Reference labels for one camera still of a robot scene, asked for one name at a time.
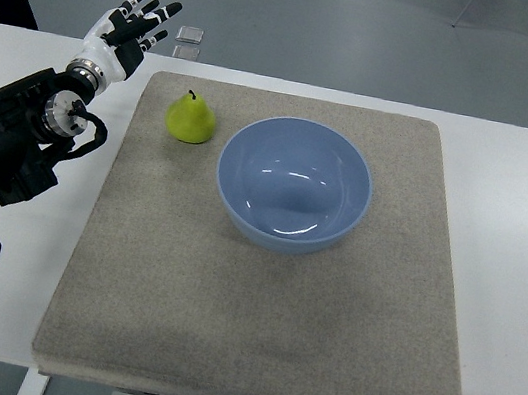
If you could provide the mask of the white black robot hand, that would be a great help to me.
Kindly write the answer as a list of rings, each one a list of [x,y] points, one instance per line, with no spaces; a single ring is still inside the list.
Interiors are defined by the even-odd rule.
[[[86,77],[97,93],[127,80],[145,53],[166,38],[164,24],[181,10],[177,1],[162,6],[159,0],[124,0],[90,28],[67,70]]]

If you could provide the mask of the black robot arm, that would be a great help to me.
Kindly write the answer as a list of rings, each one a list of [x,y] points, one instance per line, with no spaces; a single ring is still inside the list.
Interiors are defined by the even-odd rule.
[[[57,183],[60,161],[88,155],[107,139],[87,110],[106,89],[97,64],[74,59],[0,87],[0,205],[29,201]]]

